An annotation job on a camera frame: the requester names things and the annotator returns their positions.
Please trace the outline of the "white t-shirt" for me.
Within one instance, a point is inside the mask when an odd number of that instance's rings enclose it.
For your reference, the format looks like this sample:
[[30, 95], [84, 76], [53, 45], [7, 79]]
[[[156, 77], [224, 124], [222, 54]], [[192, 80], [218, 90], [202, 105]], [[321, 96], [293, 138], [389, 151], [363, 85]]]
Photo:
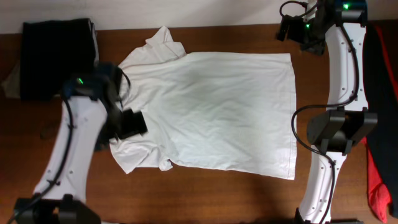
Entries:
[[125, 173], [179, 165], [294, 179], [290, 54], [189, 54], [161, 27], [120, 67], [123, 106], [140, 111], [147, 126], [143, 135], [110, 143]]

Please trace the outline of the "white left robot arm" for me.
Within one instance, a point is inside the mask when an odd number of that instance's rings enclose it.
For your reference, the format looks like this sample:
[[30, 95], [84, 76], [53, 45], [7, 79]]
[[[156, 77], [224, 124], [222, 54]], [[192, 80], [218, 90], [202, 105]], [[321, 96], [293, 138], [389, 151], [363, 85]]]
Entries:
[[31, 198], [19, 198], [9, 223], [102, 223], [86, 205], [86, 183], [103, 131], [120, 129], [118, 91], [107, 77], [82, 75], [64, 84], [62, 118], [43, 176]]

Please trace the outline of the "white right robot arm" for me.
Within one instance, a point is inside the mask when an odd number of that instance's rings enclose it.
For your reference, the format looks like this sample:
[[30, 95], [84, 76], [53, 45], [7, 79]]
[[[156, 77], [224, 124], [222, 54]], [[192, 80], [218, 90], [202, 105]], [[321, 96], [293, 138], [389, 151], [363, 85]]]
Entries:
[[277, 39], [293, 40], [302, 51], [330, 60], [330, 87], [324, 105], [307, 105], [299, 113], [322, 109], [307, 123], [307, 141], [297, 142], [311, 152], [311, 166], [303, 200], [294, 223], [331, 223], [331, 203], [341, 167], [351, 152], [377, 125], [377, 114], [369, 111], [364, 92], [363, 47], [368, 23], [366, 1], [298, 1], [300, 15], [281, 14]]

